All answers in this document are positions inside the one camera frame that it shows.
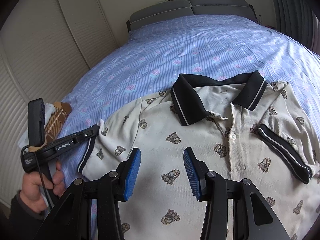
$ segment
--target silver bolt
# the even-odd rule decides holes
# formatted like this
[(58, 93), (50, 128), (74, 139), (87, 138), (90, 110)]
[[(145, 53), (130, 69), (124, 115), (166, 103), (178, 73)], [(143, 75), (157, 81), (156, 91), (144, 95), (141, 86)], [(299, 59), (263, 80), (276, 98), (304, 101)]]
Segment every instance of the silver bolt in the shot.
[(118, 176), (118, 172), (116, 172), (116, 171), (109, 172), (109, 177), (115, 178), (116, 176)]
[(243, 180), (242, 180), (242, 183), (245, 184), (245, 185), (250, 185), (250, 184), (251, 184), (251, 180), (249, 180), (249, 179), (243, 179)]
[(82, 183), (82, 179), (81, 178), (77, 178), (77, 179), (75, 179), (74, 181), (73, 181), (73, 183), (74, 184), (76, 184), (76, 185), (80, 185), (81, 183)]
[(215, 173), (214, 171), (208, 171), (207, 175), (210, 178), (215, 178), (217, 176), (217, 173)]

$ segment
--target polo shirt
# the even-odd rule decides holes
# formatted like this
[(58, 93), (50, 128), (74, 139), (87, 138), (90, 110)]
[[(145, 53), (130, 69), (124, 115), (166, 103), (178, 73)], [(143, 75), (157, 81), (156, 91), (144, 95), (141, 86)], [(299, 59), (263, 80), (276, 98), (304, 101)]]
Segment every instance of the polo shirt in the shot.
[[(302, 239), (318, 215), (319, 141), (288, 82), (268, 84), (258, 71), (223, 81), (180, 74), (170, 90), (100, 120), (78, 171), (99, 179), (134, 147), (141, 150), (140, 170), (132, 197), (119, 203), (127, 240), (200, 238), (206, 203), (192, 195), (187, 147), (225, 179), (249, 178), (290, 237)], [(232, 230), (229, 200), (227, 239)]]

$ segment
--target shirt collar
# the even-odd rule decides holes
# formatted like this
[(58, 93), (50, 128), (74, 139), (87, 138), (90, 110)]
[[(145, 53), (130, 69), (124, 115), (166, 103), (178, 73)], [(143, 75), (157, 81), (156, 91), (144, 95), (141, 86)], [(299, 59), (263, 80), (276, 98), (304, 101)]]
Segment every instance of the shirt collar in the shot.
[(243, 89), (232, 103), (253, 111), (268, 84), (258, 70), (252, 73), (239, 74), (223, 81), (201, 75), (180, 74), (171, 88), (171, 97), (181, 125), (191, 125), (210, 115), (204, 109), (204, 105), (194, 88), (244, 83)]

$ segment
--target bedspread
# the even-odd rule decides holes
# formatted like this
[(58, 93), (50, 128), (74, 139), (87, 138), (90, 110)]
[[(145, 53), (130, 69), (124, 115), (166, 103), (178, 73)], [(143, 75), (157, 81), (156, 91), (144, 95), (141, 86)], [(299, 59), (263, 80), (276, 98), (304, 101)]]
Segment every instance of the bedspread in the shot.
[[(92, 68), (64, 98), (69, 115), (60, 137), (106, 120), (130, 101), (171, 88), (179, 73), (217, 80), (259, 70), (268, 82), (291, 83), (320, 135), (320, 59), (277, 31), (239, 16), (195, 15), (131, 32), (129, 41)], [(60, 157), (68, 186), (86, 145)]]

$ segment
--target shirt button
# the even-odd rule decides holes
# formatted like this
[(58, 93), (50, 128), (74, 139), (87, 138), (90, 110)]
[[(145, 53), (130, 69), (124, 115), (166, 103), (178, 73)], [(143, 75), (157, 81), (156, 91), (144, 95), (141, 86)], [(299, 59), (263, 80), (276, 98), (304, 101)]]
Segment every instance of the shirt button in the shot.
[(236, 135), (232, 132), (232, 133), (230, 133), (230, 138), (231, 138), (231, 140), (235, 140), (237, 137), (236, 137)]

